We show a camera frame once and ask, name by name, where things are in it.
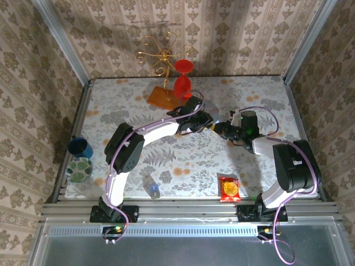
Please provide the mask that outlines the red goblet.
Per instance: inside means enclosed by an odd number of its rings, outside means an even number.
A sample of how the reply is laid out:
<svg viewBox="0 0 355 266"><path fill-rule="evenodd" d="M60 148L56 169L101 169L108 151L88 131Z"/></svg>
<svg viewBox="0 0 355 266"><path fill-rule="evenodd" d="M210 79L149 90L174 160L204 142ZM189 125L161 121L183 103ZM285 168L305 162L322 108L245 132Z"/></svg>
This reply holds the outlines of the red goblet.
<svg viewBox="0 0 355 266"><path fill-rule="evenodd" d="M194 65L189 60L181 59L174 67L180 76L175 80L173 93L179 100L186 100L191 97L192 90L192 83L187 74L193 70Z"/></svg>

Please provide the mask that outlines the floral table mat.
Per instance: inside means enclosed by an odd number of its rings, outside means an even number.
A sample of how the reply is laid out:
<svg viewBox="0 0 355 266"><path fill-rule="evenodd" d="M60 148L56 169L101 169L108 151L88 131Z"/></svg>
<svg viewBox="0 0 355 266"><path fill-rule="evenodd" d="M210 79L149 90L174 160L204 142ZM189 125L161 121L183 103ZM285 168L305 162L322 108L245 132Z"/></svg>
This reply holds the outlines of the floral table mat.
<svg viewBox="0 0 355 266"><path fill-rule="evenodd" d="M226 121L232 110L251 106L262 134L273 133L288 141L301 137L280 77L195 77L191 81L195 90L217 106L219 121ZM66 198L98 198L103 194L109 174L106 145L122 122L140 127L165 116L165 110L146 102L160 83L158 78L97 79L91 83L81 135L93 148L94 170L88 180L67 184ZM165 198L214 197L219 192L221 175L239 179L242 197L255 197L276 181L272 159L253 155L205 130L168 136L145 147L128 177L124 194L147 197L149 186L156 184Z"/></svg>

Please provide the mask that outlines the red yellow snack packet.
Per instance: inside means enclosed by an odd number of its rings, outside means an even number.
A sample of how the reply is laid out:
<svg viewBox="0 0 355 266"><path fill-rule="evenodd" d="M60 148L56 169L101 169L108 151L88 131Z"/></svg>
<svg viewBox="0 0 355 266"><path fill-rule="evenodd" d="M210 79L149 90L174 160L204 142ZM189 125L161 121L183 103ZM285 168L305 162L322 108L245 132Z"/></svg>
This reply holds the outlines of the red yellow snack packet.
<svg viewBox="0 0 355 266"><path fill-rule="evenodd" d="M220 202L240 202L239 180L232 177L219 177Z"/></svg>

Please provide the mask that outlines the small controller board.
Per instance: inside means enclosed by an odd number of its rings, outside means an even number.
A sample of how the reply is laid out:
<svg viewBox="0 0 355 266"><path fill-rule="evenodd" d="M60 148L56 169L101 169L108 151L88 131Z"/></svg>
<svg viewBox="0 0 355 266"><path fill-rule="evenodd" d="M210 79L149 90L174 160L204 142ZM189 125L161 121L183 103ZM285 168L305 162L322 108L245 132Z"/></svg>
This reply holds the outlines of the small controller board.
<svg viewBox="0 0 355 266"><path fill-rule="evenodd" d="M273 238L273 228L272 226L258 226L257 227L257 237L261 240L271 240Z"/></svg>
<svg viewBox="0 0 355 266"><path fill-rule="evenodd" d="M125 226L104 226L102 228L102 237L107 243L117 242L125 233Z"/></svg>

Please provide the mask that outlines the dark blue mug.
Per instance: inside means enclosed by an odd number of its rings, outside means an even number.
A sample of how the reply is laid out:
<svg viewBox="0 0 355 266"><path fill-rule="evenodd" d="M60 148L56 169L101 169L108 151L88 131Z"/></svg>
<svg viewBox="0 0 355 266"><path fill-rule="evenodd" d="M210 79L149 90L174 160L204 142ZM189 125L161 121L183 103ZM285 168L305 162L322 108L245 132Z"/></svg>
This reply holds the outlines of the dark blue mug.
<svg viewBox="0 0 355 266"><path fill-rule="evenodd" d="M75 158L84 157L90 159L93 155L93 149L91 145L83 137L72 136L67 149L68 152Z"/></svg>

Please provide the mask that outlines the grey vented metal tray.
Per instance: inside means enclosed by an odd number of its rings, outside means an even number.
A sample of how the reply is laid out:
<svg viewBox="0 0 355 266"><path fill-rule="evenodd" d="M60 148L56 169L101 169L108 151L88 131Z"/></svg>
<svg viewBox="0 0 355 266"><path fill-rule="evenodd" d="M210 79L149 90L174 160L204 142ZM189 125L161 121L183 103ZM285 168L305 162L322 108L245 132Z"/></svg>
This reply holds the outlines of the grey vented metal tray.
<svg viewBox="0 0 355 266"><path fill-rule="evenodd" d="M258 226L143 222L107 243L104 225L47 220L28 266L355 266L346 234L332 217L295 218L268 241L257 237Z"/></svg>

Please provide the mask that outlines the green leaf patterned cup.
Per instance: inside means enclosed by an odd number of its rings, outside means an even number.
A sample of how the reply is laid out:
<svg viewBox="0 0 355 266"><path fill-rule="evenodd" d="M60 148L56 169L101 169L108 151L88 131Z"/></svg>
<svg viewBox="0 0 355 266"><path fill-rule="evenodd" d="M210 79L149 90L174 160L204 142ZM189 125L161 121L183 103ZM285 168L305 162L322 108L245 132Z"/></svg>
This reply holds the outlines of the green leaf patterned cup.
<svg viewBox="0 0 355 266"><path fill-rule="evenodd" d="M81 183L86 181L93 172L93 164L86 157L74 158L71 160L65 170L66 178L72 183Z"/></svg>

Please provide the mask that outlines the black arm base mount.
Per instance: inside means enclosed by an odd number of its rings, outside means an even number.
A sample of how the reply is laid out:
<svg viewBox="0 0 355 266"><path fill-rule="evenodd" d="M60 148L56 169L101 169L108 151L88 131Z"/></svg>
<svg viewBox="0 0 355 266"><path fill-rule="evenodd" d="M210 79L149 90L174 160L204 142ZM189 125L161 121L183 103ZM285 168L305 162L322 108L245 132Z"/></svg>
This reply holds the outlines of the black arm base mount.
<svg viewBox="0 0 355 266"><path fill-rule="evenodd" d="M129 223L136 223L139 217L138 206L122 206L120 209L128 218ZM102 206L93 206L89 221L91 223L125 223L124 216L115 209L102 208Z"/></svg>
<svg viewBox="0 0 355 266"><path fill-rule="evenodd" d="M238 205L237 216L239 222L272 222L275 219L277 208L266 208L257 205Z"/></svg>

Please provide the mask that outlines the aluminium table frame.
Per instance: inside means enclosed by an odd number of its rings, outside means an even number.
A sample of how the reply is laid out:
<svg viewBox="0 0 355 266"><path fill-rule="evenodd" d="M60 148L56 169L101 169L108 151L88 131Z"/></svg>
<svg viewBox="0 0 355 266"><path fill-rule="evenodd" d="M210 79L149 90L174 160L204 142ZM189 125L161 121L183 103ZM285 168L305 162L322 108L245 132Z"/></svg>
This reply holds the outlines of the aluminium table frame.
<svg viewBox="0 0 355 266"><path fill-rule="evenodd" d="M84 102L81 107L79 117L75 125L75 132L81 135L83 122L89 100L91 96L91 83L84 97ZM290 103L291 101L288 91L286 90ZM98 198L66 198L65 190L67 182L62 183L59 191L60 195L55 204L46 204L43 207L41 219L43 221L50 219L57 220L78 220L88 222L91 209L98 203ZM214 197L161 197L151 199L147 197L125 197L126 205L139 206L139 221L148 222L156 219L201 219L209 221L213 219L227 220L230 222L236 221L236 208L230 203L221 203L219 194ZM242 197L242 204L251 204L255 197Z"/></svg>

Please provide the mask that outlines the aluminium corner post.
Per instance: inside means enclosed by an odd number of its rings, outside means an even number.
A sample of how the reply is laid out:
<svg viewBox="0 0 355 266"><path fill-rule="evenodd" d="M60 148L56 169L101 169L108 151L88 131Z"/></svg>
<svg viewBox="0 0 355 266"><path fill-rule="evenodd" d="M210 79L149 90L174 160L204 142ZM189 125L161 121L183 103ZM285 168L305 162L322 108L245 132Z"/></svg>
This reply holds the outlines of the aluminium corner post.
<svg viewBox="0 0 355 266"><path fill-rule="evenodd" d="M60 22L59 15L55 13L55 8L51 4L50 0L32 0L40 15L47 24L52 36L58 43L65 58L69 62L73 71L82 85L86 85L89 82L89 77L85 71L74 47L71 45L69 38L67 37L64 26Z"/></svg>
<svg viewBox="0 0 355 266"><path fill-rule="evenodd" d="M283 75L283 82L285 85L290 85L292 79L295 77L337 1L338 0L321 0L314 17L305 31L305 34Z"/></svg>

